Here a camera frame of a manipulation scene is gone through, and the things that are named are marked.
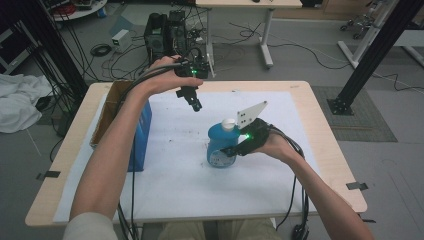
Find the metal pole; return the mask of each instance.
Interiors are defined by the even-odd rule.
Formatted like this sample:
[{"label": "metal pole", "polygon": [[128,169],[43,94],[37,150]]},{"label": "metal pole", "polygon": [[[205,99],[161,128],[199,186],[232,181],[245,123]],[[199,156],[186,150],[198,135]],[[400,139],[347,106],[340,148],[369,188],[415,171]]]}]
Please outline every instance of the metal pole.
[{"label": "metal pole", "polygon": [[424,0],[398,2],[337,98],[327,100],[333,114],[349,112],[355,97],[423,5]]}]

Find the towel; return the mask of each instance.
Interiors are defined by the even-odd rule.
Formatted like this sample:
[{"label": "towel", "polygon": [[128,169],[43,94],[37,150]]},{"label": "towel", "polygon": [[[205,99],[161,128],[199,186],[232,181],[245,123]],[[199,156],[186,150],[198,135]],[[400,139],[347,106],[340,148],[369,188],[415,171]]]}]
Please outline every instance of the towel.
[{"label": "towel", "polygon": [[51,92],[45,76],[0,74],[0,132],[14,133],[36,123],[42,114],[35,105]]}]

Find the white desk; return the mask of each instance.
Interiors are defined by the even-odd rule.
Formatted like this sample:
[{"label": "white desk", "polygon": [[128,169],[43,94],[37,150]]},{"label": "white desk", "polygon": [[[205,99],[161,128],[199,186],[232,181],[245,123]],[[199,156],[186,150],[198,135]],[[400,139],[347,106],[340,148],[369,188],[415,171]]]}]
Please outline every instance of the white desk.
[{"label": "white desk", "polygon": [[[87,133],[93,117],[97,111],[102,96],[109,91],[110,83],[93,84],[84,99],[73,121],[66,138],[50,168],[50,171],[60,171],[58,178],[46,178],[41,189],[28,212],[26,223],[29,226],[52,226],[53,216],[59,205],[66,179],[70,169],[81,149],[81,143]],[[306,82],[301,81],[260,81],[260,82],[205,82],[199,92],[219,91],[285,91],[290,92],[297,112],[302,121],[304,131],[308,137],[310,147],[314,153],[322,179],[339,194],[356,212],[364,212],[367,204],[359,190],[349,190],[346,183],[355,182],[349,166],[331,132],[330,127],[318,105],[317,100]],[[149,219],[145,221],[161,221],[163,219]]]},{"label": "white desk", "polygon": [[271,54],[268,49],[268,33],[271,27],[272,14],[274,9],[276,8],[300,8],[302,7],[302,3],[299,0],[261,0],[258,3],[253,2],[252,0],[197,0],[196,5],[199,7],[208,8],[207,12],[207,40],[206,40],[206,52],[210,56],[211,64],[214,65],[214,55],[213,55],[213,46],[212,46],[212,12],[213,8],[226,8],[230,9],[232,14],[236,16],[236,18],[248,14],[246,12],[247,9],[263,9],[265,12],[265,30],[263,37],[259,38],[260,47],[265,59],[266,66],[268,68],[272,67],[274,63],[272,62]]}]

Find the floor mat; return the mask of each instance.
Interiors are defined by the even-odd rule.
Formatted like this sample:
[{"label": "floor mat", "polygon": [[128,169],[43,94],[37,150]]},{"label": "floor mat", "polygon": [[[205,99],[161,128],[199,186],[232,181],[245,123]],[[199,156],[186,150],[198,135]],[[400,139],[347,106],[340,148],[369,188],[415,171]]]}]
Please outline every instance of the floor mat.
[{"label": "floor mat", "polygon": [[397,142],[395,135],[372,102],[368,93],[362,89],[351,105],[352,116],[333,115],[327,99],[335,99],[341,87],[312,87],[322,111],[340,141]]}]

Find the floor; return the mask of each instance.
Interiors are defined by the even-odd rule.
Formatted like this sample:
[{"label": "floor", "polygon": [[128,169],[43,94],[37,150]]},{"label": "floor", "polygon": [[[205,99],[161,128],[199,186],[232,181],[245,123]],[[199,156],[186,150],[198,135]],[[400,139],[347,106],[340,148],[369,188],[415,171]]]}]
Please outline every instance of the floor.
[{"label": "floor", "polygon": [[[140,25],[142,21],[137,18],[137,14],[146,16],[142,11],[149,13],[155,9],[159,8],[153,5],[141,7],[111,4],[106,18],[93,15],[65,23],[61,33],[77,54],[68,31],[68,27],[73,26],[89,56],[89,51],[95,44],[111,44],[110,38],[121,28],[134,30],[134,36],[143,35],[144,26]],[[200,19],[205,20],[204,13]],[[245,27],[254,28],[257,25],[255,22],[249,22],[248,25],[237,19],[231,21]],[[193,18],[189,24],[199,27],[200,21]],[[338,48],[337,41],[345,41],[352,49],[358,44],[352,39],[353,31],[339,31],[343,24],[341,21],[275,20],[269,44],[295,42],[314,49],[322,64],[333,68],[343,67],[347,60]],[[256,45],[257,35],[238,44],[223,44],[241,39],[241,30],[243,29],[228,23],[216,25],[214,41],[217,76],[214,81],[304,80],[313,86],[341,87],[353,72],[350,66],[339,70],[325,68],[318,64],[311,52],[290,45],[271,48],[274,67],[268,69],[264,66]],[[143,43],[138,40],[134,45],[140,46]],[[112,53],[93,60],[91,66],[99,79],[110,80],[110,72],[104,62],[111,56]],[[145,56],[145,49],[139,47],[120,58],[115,65],[118,70],[114,70],[114,76],[123,76],[125,71],[135,69],[145,60]],[[410,86],[424,87],[424,69],[399,47],[392,48],[376,72],[384,76],[397,73],[399,81]],[[14,74],[38,76],[41,71],[28,59]],[[369,187],[363,191],[368,210],[361,216],[375,221],[368,223],[368,226],[376,239],[424,239],[424,182],[421,181],[421,172],[424,169],[424,92],[398,92],[393,88],[393,80],[374,77],[369,79],[365,89],[398,142],[339,141],[356,180]],[[0,239],[62,237],[63,227],[32,228],[25,225],[26,214],[42,184],[36,177],[49,169],[50,155],[54,156],[57,148],[53,147],[59,140],[60,137],[55,134],[51,125],[35,124],[17,133],[0,133]],[[283,239],[290,239],[291,229],[299,221],[299,218],[291,217],[279,229]],[[318,216],[310,217],[308,225],[309,239],[329,239]],[[159,225],[146,226],[144,239],[154,239],[159,231]]]}]

